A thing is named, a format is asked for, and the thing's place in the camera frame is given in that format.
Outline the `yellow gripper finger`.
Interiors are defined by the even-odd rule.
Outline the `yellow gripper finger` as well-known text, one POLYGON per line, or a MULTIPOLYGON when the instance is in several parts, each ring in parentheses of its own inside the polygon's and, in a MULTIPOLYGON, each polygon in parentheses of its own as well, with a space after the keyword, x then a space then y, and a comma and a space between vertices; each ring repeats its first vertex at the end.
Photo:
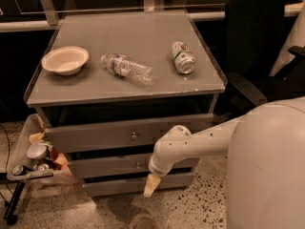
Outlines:
POLYGON ((148 174, 146 184, 144 187, 144 193, 143 193, 144 197, 150 198, 160 182, 161 182, 161 178, 159 176, 154 174, 148 174))

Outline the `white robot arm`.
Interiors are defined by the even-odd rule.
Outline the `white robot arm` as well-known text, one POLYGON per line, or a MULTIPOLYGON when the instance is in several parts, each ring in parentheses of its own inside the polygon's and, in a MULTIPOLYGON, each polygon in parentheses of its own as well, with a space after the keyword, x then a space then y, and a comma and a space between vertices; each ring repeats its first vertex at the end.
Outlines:
POLYGON ((228 155, 227 229, 305 229, 305 98, 260 105, 192 134, 176 125, 154 144, 144 196, 175 163, 228 155))

